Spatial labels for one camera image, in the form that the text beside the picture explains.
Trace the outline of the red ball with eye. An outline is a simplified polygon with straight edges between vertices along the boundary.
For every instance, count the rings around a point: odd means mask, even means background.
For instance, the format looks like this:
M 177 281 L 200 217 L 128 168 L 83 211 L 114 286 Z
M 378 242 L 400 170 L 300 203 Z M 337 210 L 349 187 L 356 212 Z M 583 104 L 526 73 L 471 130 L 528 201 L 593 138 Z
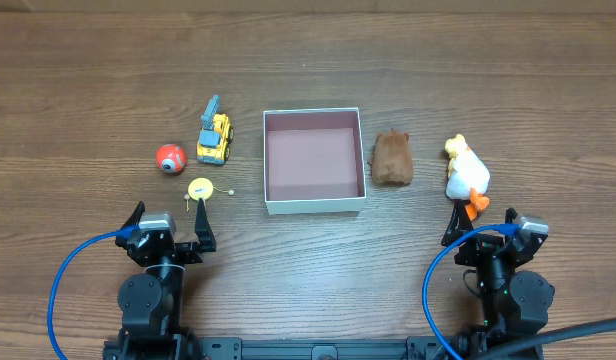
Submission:
M 168 174 L 181 173 L 187 165 L 187 154 L 177 144 L 165 144 L 156 151 L 157 167 Z

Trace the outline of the yellow wooden rattle drum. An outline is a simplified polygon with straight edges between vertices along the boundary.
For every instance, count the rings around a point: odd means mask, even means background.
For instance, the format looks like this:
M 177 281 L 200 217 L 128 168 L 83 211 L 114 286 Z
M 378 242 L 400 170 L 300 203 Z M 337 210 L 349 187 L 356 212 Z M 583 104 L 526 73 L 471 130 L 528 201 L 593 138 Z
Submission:
M 190 211 L 191 203 L 193 201 L 198 204 L 205 204 L 215 193 L 226 194 L 228 196 L 235 195 L 235 191 L 233 189 L 220 189 L 208 178 L 200 177 L 192 180 L 187 187 L 186 193 L 184 194 L 186 211 Z

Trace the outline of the yellow toy construction truck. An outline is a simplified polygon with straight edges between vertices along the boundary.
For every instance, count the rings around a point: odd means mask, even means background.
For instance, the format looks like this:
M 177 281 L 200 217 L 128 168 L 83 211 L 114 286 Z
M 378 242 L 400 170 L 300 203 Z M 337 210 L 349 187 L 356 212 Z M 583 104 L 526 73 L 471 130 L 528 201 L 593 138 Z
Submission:
M 200 117 L 201 128 L 196 144 L 197 160 L 205 164 L 224 165 L 230 157 L 234 127 L 226 114 L 219 112 L 220 96 L 214 95 Z

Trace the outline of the brown plush toy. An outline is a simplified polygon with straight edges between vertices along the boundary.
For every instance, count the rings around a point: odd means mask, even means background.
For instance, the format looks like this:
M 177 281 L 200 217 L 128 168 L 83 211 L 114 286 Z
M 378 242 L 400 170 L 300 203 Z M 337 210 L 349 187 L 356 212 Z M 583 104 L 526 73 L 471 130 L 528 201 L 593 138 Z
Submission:
M 409 134 L 395 129 L 378 133 L 368 164 L 377 185 L 409 185 L 414 178 Z

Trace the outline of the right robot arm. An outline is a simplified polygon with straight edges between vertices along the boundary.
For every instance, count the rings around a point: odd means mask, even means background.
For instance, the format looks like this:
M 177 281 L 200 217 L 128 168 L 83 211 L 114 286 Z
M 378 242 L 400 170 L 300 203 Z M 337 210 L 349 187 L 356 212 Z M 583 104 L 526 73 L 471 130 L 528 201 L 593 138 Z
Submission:
M 554 287 L 540 274 L 521 271 L 548 237 L 543 220 L 509 208 L 505 223 L 517 225 L 513 235 L 476 234 L 458 247 L 457 265 L 476 275 L 473 294 L 481 302 L 484 321 L 466 325 L 450 340 L 462 358 L 504 343 L 535 335 L 548 322 Z

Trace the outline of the white and yellow duck plush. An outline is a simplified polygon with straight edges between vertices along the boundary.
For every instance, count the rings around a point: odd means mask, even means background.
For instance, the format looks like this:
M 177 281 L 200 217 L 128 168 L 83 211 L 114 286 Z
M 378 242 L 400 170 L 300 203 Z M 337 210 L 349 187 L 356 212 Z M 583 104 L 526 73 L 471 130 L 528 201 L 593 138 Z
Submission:
M 467 216 L 473 221 L 490 204 L 486 196 L 490 172 L 463 135 L 448 139 L 444 148 L 449 157 L 446 196 L 464 202 Z

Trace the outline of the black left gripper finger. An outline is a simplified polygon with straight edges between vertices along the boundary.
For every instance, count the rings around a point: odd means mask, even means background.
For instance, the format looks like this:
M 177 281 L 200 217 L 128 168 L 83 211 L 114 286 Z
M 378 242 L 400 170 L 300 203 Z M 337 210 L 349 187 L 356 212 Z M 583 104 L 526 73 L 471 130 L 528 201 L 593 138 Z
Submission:
M 145 212 L 145 204 L 139 201 L 130 217 L 124 222 L 119 232 L 121 235 L 130 235 L 133 231 L 139 229 L 139 222 Z
M 216 251 L 216 239 L 207 217 L 206 204 L 203 198 L 198 201 L 194 231 L 197 235 L 201 252 Z

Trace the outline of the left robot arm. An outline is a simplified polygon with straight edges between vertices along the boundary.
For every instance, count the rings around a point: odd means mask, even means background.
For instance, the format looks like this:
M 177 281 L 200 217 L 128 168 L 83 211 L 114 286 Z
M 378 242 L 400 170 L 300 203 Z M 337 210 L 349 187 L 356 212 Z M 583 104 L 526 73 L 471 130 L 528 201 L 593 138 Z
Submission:
M 116 339 L 104 343 L 103 360 L 206 359 L 197 336 L 181 325 L 186 267 L 201 263 L 205 253 L 216 250 L 206 202 L 197 203 L 194 241 L 177 242 L 173 216 L 148 213 L 142 202 L 121 231 L 115 244 L 144 271 L 119 288 L 121 329 Z

